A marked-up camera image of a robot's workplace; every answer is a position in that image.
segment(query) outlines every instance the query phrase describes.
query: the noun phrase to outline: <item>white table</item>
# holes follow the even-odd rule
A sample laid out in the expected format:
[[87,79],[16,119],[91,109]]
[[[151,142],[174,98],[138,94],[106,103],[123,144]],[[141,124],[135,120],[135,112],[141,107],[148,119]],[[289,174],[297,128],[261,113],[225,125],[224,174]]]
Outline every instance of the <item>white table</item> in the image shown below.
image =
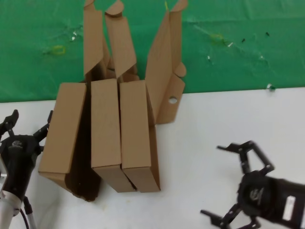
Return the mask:
[[[238,156],[217,145],[254,140],[275,164],[271,176],[305,183],[304,98],[305,88],[184,94],[176,121],[157,126],[158,193],[119,194],[102,184],[87,203],[40,177],[36,166],[26,195],[38,228],[215,229],[199,211],[226,213],[242,177]],[[32,134],[53,107],[54,101],[0,104],[0,121],[18,109],[15,133]],[[256,157],[250,160],[261,168]],[[282,228],[260,221],[265,229]],[[241,214],[233,228],[248,222]],[[10,228],[25,228],[21,215]]]

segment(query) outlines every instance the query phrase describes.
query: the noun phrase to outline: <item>logo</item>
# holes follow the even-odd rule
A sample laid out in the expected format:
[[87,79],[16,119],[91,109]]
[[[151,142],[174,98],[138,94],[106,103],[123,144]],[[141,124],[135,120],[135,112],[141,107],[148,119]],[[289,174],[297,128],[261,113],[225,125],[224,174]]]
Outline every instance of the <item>logo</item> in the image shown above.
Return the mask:
[[261,190],[256,188],[250,192],[250,199],[252,201],[257,201],[258,206],[260,206],[261,204],[263,192],[264,192],[264,188],[262,188]]
[[14,141],[12,144],[11,144],[12,147],[19,147],[19,148],[22,148],[22,142],[21,141]]

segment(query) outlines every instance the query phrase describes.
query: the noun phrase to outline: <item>brown cardboard box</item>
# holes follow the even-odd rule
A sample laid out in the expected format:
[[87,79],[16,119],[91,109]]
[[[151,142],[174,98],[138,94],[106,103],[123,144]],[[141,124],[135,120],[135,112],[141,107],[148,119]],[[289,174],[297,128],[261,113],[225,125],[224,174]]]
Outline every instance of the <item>brown cardboard box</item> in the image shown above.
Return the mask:
[[116,79],[91,83],[91,167],[117,192],[135,191],[121,169],[121,132]]
[[122,168],[140,192],[160,191],[155,126],[145,81],[120,84]]
[[145,81],[156,124],[175,120],[185,87],[179,77],[186,75],[181,62],[181,11],[187,4],[187,0],[179,0],[165,13],[148,54]]
[[101,178],[91,169],[90,95],[84,83],[62,83],[39,173],[73,195],[93,201]]
[[160,191],[155,124],[174,121],[184,90],[181,11],[186,6],[187,0],[180,0],[166,12],[148,54],[145,81],[120,84],[122,168],[140,192]]

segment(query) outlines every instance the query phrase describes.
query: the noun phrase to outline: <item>green backdrop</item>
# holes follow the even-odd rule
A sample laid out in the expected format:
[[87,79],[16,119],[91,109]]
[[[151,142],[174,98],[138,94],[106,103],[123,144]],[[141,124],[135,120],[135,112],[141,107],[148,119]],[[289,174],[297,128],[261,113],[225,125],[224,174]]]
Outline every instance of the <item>green backdrop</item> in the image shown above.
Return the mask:
[[[123,2],[143,79],[164,0]],[[112,3],[96,0],[96,7]],[[0,102],[55,99],[61,82],[83,79],[82,6],[0,1]],[[186,93],[305,86],[305,1],[189,0],[183,62]]]

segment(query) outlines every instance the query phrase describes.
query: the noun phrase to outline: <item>robotic arm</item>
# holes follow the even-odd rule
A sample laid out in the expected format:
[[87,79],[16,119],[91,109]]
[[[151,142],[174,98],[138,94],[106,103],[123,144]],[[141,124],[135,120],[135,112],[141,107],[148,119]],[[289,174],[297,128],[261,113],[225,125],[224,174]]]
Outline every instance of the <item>robotic arm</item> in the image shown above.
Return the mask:
[[[224,217],[201,210],[210,217],[211,224],[221,229],[231,229],[230,223],[243,211],[250,217],[250,223],[239,229],[257,229],[257,217],[291,229],[305,229],[305,185],[284,179],[267,177],[275,167],[252,141],[241,145],[230,144],[218,147],[221,150],[239,154],[244,176],[239,185],[237,203]],[[264,168],[251,171],[247,153],[253,150],[264,164]]]
[[36,228],[31,206],[25,197],[31,173],[36,165],[38,155],[43,151],[39,142],[48,133],[52,111],[50,112],[48,123],[33,135],[15,135],[15,126],[19,113],[14,110],[11,116],[4,119],[0,124],[0,139],[8,132],[9,137],[4,139],[0,145],[0,228],[8,229],[14,216],[21,212],[24,201],[26,213],[32,229]]

